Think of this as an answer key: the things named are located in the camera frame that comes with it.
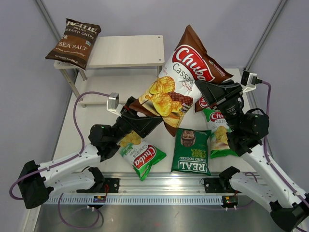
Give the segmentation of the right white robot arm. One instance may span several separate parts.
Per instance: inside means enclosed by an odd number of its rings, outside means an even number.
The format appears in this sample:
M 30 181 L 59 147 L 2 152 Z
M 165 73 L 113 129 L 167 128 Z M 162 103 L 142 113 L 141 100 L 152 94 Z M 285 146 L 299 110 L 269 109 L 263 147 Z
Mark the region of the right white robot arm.
M 244 173 L 230 167 L 220 174 L 223 191 L 232 189 L 246 194 L 269 213 L 285 232 L 291 232 L 309 216 L 309 194 L 295 183 L 267 153 L 262 140 L 268 135 L 269 116 L 253 108 L 243 112 L 243 89 L 240 83 L 227 81 L 220 85 L 197 80 L 195 85 L 211 109 L 219 110 L 231 132 L 229 147 L 250 164 L 266 186 L 247 180 Z

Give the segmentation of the brown Chuba cassava bag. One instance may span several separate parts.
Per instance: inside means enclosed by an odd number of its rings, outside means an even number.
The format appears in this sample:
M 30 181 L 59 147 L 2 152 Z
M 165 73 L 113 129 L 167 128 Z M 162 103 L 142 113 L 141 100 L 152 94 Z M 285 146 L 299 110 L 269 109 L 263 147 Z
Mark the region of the brown Chuba cassava bag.
M 156 80 L 129 107 L 147 116 L 162 117 L 167 131 L 175 136 L 185 114 L 202 97 L 195 82 L 220 84 L 231 77 L 208 55 L 199 36 L 188 25 Z
M 202 111 L 203 109 L 209 109 L 207 102 L 203 97 L 199 98 L 198 101 L 195 102 L 195 113 Z

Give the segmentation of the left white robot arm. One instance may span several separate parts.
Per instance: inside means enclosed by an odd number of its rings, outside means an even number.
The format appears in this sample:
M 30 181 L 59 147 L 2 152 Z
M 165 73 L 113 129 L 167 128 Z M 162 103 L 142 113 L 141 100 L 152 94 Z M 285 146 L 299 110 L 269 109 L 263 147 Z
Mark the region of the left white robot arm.
M 112 126 L 93 125 L 88 136 L 90 143 L 82 142 L 80 151 L 57 160 L 40 164 L 31 160 L 24 165 L 16 185 L 26 209 L 44 204 L 56 193 L 100 192 L 105 179 L 96 165 L 112 158 L 125 136 L 134 131 L 145 138 L 163 120 L 159 116 L 138 116 L 136 111 L 130 110 L 134 97 L 130 97 L 125 105 L 119 104 L 117 93 L 107 97 L 107 110 L 118 116 Z

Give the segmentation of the brown Kettle sea salt bag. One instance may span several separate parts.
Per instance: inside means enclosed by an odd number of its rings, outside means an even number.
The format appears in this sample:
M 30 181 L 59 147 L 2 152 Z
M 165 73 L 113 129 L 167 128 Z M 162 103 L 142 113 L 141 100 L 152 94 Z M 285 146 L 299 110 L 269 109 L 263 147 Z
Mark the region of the brown Kettle sea salt bag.
M 62 38 L 45 59 L 69 63 L 85 70 L 100 32 L 99 25 L 67 18 Z

